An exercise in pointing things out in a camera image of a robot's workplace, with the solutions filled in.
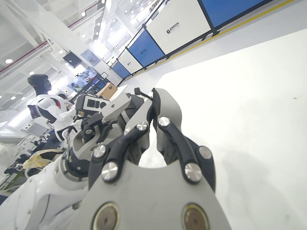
factory floor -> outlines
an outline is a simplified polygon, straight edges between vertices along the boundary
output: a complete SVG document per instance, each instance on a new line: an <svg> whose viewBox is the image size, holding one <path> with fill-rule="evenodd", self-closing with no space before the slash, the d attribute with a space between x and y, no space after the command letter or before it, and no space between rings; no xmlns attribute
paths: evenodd
<svg viewBox="0 0 307 230"><path fill-rule="evenodd" d="M127 84L125 91L129 93L134 93L136 87L149 93L166 73L306 29L306 18L307 0L291 1L227 33L222 30L217 37L196 43L194 47L181 51L169 60L160 61L121 85ZM178 78L178 87L181 83L187 82L184 78Z"/></svg>

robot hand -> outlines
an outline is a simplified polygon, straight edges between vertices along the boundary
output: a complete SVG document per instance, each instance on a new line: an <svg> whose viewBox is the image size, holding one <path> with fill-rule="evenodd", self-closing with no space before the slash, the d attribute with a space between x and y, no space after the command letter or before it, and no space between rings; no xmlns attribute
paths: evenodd
<svg viewBox="0 0 307 230"><path fill-rule="evenodd" d="M149 147L151 121L164 168L137 166ZM68 229L229 230L215 186L211 151L182 134L179 105L165 90L153 89L124 134L94 149L90 190Z"/></svg>

joyson logo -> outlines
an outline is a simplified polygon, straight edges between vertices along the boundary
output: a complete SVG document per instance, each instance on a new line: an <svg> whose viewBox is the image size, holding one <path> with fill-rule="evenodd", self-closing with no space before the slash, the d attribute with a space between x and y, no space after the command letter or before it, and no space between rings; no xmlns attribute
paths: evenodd
<svg viewBox="0 0 307 230"><path fill-rule="evenodd" d="M179 22L177 22L170 29L168 29L166 32L167 32L167 34L170 34L179 27L180 27Z"/></svg>

black finger link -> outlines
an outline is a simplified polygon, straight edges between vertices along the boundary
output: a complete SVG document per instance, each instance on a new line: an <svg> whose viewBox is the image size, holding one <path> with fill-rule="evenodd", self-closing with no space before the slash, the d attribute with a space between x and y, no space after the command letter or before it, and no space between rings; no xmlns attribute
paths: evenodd
<svg viewBox="0 0 307 230"><path fill-rule="evenodd" d="M90 166L89 166L89 190L101 175L102 168L110 152L109 147L106 147L106 152L101 158L96 158L92 154Z"/></svg>
<svg viewBox="0 0 307 230"><path fill-rule="evenodd" d="M106 183L114 183L119 179L128 150L131 147L135 147L137 145L137 141L147 132L148 127L144 131L139 131L137 127L134 127L126 135L117 137L107 145L107 147L111 148L111 150L105 164L108 162L115 162L118 167L118 172L114 179L105 181Z"/></svg>
<svg viewBox="0 0 307 230"><path fill-rule="evenodd" d="M164 132L164 134L167 136L167 138L170 140L171 144L173 145L176 151L176 155L180 161L181 172L182 172L184 179L188 183L195 184L194 182L188 179L184 171L186 164L188 163L198 164L198 160L195 156L195 153L189 141L186 139L186 137L182 134L182 132L172 122L170 122L170 124L166 127L161 126L158 123L158 127Z"/></svg>
<svg viewBox="0 0 307 230"><path fill-rule="evenodd" d="M212 188L212 190L215 192L216 189L216 173L215 173L215 165L214 165L214 159L213 156L210 159L204 159L202 155L199 152L199 146L194 143L192 140L187 138L190 145L192 146L192 149L196 155L196 158L199 163L199 167L201 168L201 172L204 176L204 178L207 180L208 184Z"/></svg>

white table surface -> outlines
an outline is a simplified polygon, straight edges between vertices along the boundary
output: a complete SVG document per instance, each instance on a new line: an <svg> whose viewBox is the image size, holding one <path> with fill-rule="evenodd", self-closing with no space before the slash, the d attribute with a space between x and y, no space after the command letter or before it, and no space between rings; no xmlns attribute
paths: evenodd
<svg viewBox="0 0 307 230"><path fill-rule="evenodd" d="M307 29L164 75L234 230L307 229ZM140 166L163 167L151 146Z"/></svg>

